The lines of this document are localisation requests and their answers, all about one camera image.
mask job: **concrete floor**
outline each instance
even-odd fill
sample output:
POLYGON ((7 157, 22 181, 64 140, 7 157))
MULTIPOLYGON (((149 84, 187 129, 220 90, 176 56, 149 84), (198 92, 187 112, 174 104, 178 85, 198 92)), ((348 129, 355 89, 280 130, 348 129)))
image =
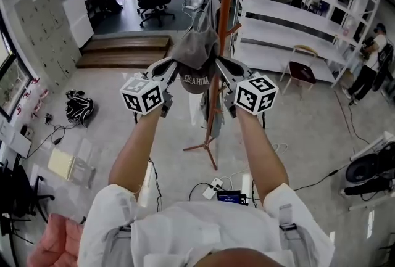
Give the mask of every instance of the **concrete floor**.
POLYGON ((101 22, 95 29, 95 35, 104 35, 108 33, 119 33, 123 31, 155 31, 155 30, 186 30, 191 25, 191 10, 182 7, 184 0, 172 0, 167 4, 166 11, 175 15, 175 20, 171 16, 162 17, 163 26, 159 28, 157 19, 148 20, 144 27, 140 27, 142 21, 137 13, 138 2, 136 0, 118 0, 123 5, 123 11, 118 15, 113 15, 101 22))
MULTIPOLYGON (((62 93, 51 95, 41 116, 33 124, 35 148, 53 131, 42 123, 46 112, 54 115, 54 124, 67 125, 65 117, 65 92, 69 89, 83 90, 92 98, 98 111, 87 129, 76 127, 68 130, 58 149, 78 155, 86 151, 86 161, 96 169, 91 189, 65 182, 48 170, 49 156, 54 148, 46 141, 24 167, 31 178, 37 174, 46 182, 40 193, 53 193, 55 201, 47 204, 47 211, 60 213, 80 221, 88 214, 96 193, 106 186, 108 174, 120 149, 134 127, 133 116, 125 109, 119 88, 130 77, 122 70, 77 70, 62 93)), ((279 76, 269 74, 280 89, 285 82, 279 76)), ((349 121, 347 100, 339 88, 335 88, 345 108, 349 121)), ((211 182, 216 176, 229 176, 247 167, 241 132, 237 120, 225 114, 225 124, 220 137, 212 143, 219 170, 214 171, 207 153, 202 150, 183 152, 185 147, 200 144, 205 130, 191 126, 189 96, 180 81, 171 86, 174 105, 166 119, 160 119, 151 157, 159 174, 159 186, 163 194, 163 207, 177 201, 185 201, 193 186, 200 182, 211 182)), ((387 104, 379 92, 371 92, 357 107, 353 107, 354 125, 360 136, 368 141, 376 139, 384 130, 395 133, 394 107, 387 104)), ((352 138, 347 131, 344 118, 333 89, 325 83, 317 83, 307 92, 304 88, 291 85, 285 96, 279 95, 275 107, 267 112, 267 134, 273 143, 287 143, 288 150, 280 154, 289 174, 293 188, 315 183, 330 171, 348 164, 348 158, 365 144, 352 138)), ((387 245, 389 233, 395 231, 393 213, 395 203, 389 200, 377 205, 373 234, 367 239, 368 214, 371 209, 349 212, 352 203, 361 203, 359 197, 351 200, 338 195, 344 170, 315 187, 298 192, 311 210, 314 218, 329 235, 335 231, 335 257, 332 266, 376 266, 380 262, 377 248, 387 245)), ((235 188, 241 188, 241 175, 233 177, 235 188)), ((198 187, 192 200, 204 200, 201 195, 205 187, 198 187)), ((156 211, 157 191, 151 178, 147 212, 156 211)), ((18 224, 23 237, 38 242, 45 225, 40 216, 34 222, 18 224)), ((24 241, 16 239, 16 249, 22 262, 33 249, 24 241)))

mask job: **wooden coat rack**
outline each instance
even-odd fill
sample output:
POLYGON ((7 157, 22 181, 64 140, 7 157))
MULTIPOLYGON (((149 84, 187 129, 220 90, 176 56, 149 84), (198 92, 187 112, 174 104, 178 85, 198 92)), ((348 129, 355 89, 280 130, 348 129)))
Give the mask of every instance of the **wooden coat rack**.
MULTIPOLYGON (((230 10, 230 0, 221 0, 221 11, 220 11, 220 20, 219 20, 219 29, 218 29, 218 36, 220 38, 220 55, 223 55, 223 52, 225 51, 225 41, 227 36, 230 36, 232 33, 234 33, 237 29, 241 27, 240 23, 238 23, 231 30, 228 30, 229 10, 230 10)), ((204 139, 203 144, 200 144, 198 146, 187 147, 186 149, 184 149, 184 151, 199 149, 201 147, 205 149, 209 154, 212 166, 214 167, 215 170, 218 170, 218 166, 215 163, 215 160, 210 151, 210 143, 215 138, 210 138, 210 135, 211 135, 212 125, 214 122, 215 113, 222 112, 219 108, 217 108, 217 98, 220 93, 219 86, 220 86, 220 77, 218 75, 215 75, 210 87, 211 98, 210 98, 209 119, 207 121, 208 124, 207 124, 206 137, 204 139)))

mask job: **wooden platform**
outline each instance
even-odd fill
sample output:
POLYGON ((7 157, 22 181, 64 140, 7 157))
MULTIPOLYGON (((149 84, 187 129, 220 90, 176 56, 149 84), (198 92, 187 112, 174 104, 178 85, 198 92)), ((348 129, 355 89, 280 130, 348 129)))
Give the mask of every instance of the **wooden platform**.
POLYGON ((77 68, 147 68, 167 57, 170 36, 136 36, 92 40, 77 68))

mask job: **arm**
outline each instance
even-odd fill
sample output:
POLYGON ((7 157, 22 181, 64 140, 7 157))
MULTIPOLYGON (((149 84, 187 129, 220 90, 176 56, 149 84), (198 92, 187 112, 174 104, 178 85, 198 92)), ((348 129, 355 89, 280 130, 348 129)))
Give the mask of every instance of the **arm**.
POLYGON ((257 117, 237 106, 236 114, 240 122, 252 178, 263 203, 267 194, 283 183, 289 184, 288 175, 257 117))
POLYGON ((373 43, 370 47, 367 47, 364 50, 364 53, 369 54, 372 53, 373 51, 377 51, 379 49, 379 46, 377 43, 373 43))
POLYGON ((136 199, 144 182, 155 130, 162 111, 159 106, 142 116, 119 153, 109 176, 109 185, 116 184, 135 194, 136 199))

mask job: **baseball cap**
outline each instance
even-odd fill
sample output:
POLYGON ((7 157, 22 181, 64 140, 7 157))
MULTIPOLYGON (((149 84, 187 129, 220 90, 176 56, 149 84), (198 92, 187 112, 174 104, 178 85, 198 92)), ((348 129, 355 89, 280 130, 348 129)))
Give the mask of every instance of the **baseball cap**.
POLYGON ((215 59, 220 49, 218 34, 210 23, 199 24, 201 26, 196 30, 193 26, 189 28, 172 54, 172 59, 178 62, 181 83, 191 94, 201 94, 210 88, 216 72, 215 59))
POLYGON ((387 33, 387 29, 385 28, 383 23, 378 23, 376 28, 375 28, 375 32, 377 32, 377 30, 380 29, 383 33, 387 33))

